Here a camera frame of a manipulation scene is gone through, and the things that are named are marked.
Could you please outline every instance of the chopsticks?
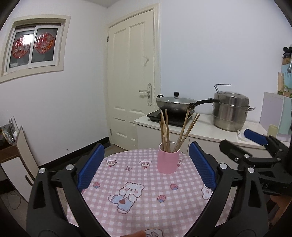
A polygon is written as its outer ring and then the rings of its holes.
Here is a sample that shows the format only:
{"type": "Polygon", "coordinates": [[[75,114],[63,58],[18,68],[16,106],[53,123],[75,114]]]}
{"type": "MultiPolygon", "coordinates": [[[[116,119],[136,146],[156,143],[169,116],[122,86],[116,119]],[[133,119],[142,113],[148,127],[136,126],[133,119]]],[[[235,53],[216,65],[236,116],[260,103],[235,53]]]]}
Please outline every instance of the chopsticks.
{"type": "Polygon", "coordinates": [[[185,135],[183,136],[183,133],[185,131],[185,127],[187,124],[187,120],[189,117],[190,111],[187,110],[186,116],[185,116],[185,121],[182,127],[182,130],[180,132],[180,135],[178,137],[178,140],[176,142],[176,145],[174,147],[174,149],[171,151],[170,150],[170,139],[169,139],[169,124],[168,124],[168,115],[167,115],[167,110],[165,110],[165,119],[164,119],[164,115],[163,112],[161,110],[160,113],[160,121],[159,121],[159,125],[160,125],[160,130],[161,130],[161,149],[162,151],[165,152],[177,152],[182,144],[184,143],[184,141],[186,140],[186,138],[188,137],[189,133],[191,132],[192,128],[194,127],[195,123],[197,122],[197,120],[199,119],[199,114],[196,113],[187,132],[185,133],[185,135]]]}

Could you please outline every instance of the round table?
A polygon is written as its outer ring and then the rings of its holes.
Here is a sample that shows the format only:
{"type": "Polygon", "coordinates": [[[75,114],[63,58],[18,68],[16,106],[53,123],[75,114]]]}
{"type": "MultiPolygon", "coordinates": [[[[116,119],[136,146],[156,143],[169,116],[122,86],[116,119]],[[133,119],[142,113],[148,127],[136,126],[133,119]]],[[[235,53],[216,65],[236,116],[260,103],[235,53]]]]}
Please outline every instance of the round table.
{"type": "MultiPolygon", "coordinates": [[[[112,236],[145,230],[147,237],[184,236],[207,204],[204,186],[191,158],[181,153],[177,170],[157,170],[158,149],[140,149],[104,158],[82,196],[99,223],[112,236]]],[[[217,224],[225,222],[228,198],[217,224]]],[[[68,221],[77,225],[68,206],[68,221]]]]}

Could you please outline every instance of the pot lid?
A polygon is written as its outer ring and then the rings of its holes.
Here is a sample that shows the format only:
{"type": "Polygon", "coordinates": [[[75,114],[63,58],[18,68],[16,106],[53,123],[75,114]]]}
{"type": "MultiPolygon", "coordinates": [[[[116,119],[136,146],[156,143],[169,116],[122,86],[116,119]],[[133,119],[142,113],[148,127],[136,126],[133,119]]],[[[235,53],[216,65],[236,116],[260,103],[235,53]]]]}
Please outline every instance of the pot lid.
{"type": "Polygon", "coordinates": [[[179,98],[179,92],[174,93],[174,97],[164,97],[163,95],[158,95],[156,98],[157,101],[167,102],[167,103],[175,103],[175,104],[192,104],[196,103],[196,100],[189,98],[179,98]]]}
{"type": "Polygon", "coordinates": [[[219,99],[220,103],[248,107],[249,98],[243,94],[232,91],[219,91],[215,93],[214,99],[219,99]]]}

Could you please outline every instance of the person's hand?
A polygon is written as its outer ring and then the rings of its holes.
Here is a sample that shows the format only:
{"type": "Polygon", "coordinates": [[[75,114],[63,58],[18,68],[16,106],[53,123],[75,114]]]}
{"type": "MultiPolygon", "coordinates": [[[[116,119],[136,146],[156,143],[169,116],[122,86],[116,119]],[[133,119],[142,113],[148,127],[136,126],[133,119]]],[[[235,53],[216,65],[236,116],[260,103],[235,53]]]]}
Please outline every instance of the person's hand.
{"type": "Polygon", "coordinates": [[[146,237],[146,233],[144,231],[138,231],[134,234],[131,234],[131,235],[124,235],[124,236],[121,236],[121,237],[146,237]]]}

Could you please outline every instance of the wok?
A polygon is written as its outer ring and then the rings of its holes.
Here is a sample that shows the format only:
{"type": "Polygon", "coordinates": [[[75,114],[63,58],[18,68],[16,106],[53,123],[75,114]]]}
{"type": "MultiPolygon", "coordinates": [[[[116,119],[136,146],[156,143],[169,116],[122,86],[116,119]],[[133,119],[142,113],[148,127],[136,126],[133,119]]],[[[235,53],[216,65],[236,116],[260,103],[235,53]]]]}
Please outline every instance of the wok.
{"type": "Polygon", "coordinates": [[[205,103],[219,103],[220,100],[208,99],[208,100],[193,100],[187,98],[179,98],[179,92],[174,93],[174,97],[165,97],[164,95],[158,95],[156,98],[157,106],[161,110],[166,110],[172,114],[186,114],[187,110],[192,111],[197,105],[205,103]]]}

